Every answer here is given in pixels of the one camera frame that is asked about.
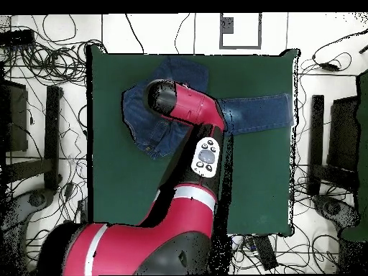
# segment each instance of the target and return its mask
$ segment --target white stripe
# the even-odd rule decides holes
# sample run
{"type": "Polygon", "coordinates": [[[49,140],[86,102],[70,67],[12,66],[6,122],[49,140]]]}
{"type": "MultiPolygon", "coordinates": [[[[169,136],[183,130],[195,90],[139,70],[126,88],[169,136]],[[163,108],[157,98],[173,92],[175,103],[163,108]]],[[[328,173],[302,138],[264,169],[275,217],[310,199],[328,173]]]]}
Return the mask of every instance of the white stripe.
{"type": "Polygon", "coordinates": [[[86,263],[84,264],[84,275],[85,276],[92,276],[92,267],[93,267],[93,256],[97,249],[98,243],[102,235],[104,235],[105,230],[107,230],[107,224],[104,224],[96,233],[94,238],[92,239],[91,244],[89,245],[87,256],[86,256],[86,263]]]}
{"type": "Polygon", "coordinates": [[[160,194],[160,190],[157,191],[155,199],[153,199],[153,202],[155,202],[158,198],[158,195],[160,194]]]}
{"type": "Polygon", "coordinates": [[[192,198],[206,204],[213,213],[215,209],[215,199],[205,190],[194,186],[179,186],[176,188],[174,198],[192,198]]]}

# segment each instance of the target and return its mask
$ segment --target green table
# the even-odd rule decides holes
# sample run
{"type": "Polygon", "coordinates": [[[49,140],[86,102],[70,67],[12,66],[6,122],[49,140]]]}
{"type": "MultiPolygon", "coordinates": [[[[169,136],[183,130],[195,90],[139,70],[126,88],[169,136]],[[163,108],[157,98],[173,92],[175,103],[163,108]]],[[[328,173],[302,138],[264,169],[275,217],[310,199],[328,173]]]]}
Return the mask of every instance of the green table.
{"type": "MultiPolygon", "coordinates": [[[[208,67],[208,94],[236,98],[292,95],[297,55],[183,57],[208,67]]],[[[103,54],[92,47],[92,57],[93,220],[138,224],[171,157],[154,161],[136,148],[121,118],[121,93],[148,77],[164,55],[103,54]]],[[[289,182],[290,127],[235,136],[228,232],[289,235],[289,182]]]]}

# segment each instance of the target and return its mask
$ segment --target red casing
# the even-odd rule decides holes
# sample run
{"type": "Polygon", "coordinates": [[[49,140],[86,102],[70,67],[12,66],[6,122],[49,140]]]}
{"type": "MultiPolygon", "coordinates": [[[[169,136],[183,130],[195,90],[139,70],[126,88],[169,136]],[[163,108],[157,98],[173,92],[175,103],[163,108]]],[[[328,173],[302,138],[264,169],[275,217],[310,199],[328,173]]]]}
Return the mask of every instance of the red casing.
{"type": "MultiPolygon", "coordinates": [[[[175,85],[177,101],[170,114],[171,119],[185,120],[192,124],[212,124],[224,130],[224,120],[212,98],[178,83],[175,85]]],[[[200,183],[179,186],[204,190],[217,201],[215,195],[200,183]]],[[[88,248],[103,225],[89,224],[79,234],[69,249],[63,275],[85,275],[88,248]]],[[[189,231],[201,232],[211,238],[212,226],[213,210],[206,204],[192,198],[174,198],[166,217],[154,228],[121,224],[108,227],[98,242],[92,275],[133,275],[143,261],[168,240],[189,231]]]]}

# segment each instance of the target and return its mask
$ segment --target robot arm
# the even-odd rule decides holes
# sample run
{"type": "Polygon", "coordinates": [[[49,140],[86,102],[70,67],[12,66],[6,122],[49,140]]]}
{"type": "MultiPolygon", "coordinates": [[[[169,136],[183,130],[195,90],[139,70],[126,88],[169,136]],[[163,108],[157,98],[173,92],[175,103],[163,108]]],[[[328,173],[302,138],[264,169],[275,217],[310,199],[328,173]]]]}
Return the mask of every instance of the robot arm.
{"type": "Polygon", "coordinates": [[[45,240],[39,275],[186,275],[206,272],[218,198],[224,117],[216,101],[168,80],[147,87],[157,115],[191,125],[137,226],[61,224],[45,240]]]}

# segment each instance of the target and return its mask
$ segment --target blue jeans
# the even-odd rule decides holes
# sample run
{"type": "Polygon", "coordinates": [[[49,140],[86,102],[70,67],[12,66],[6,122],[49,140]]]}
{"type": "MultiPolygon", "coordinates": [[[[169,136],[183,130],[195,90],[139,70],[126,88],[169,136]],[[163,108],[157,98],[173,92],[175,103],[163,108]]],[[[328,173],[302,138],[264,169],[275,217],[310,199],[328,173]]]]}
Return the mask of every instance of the blue jeans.
{"type": "MultiPolygon", "coordinates": [[[[144,107],[144,89],[150,81],[158,78],[187,83],[191,88],[205,93],[208,69],[179,56],[167,56],[147,80],[123,92],[123,120],[137,147],[152,159],[172,154],[190,128],[154,115],[144,107]]],[[[219,99],[218,103],[226,120],[226,136],[293,125],[293,100],[287,93],[219,99]]]]}

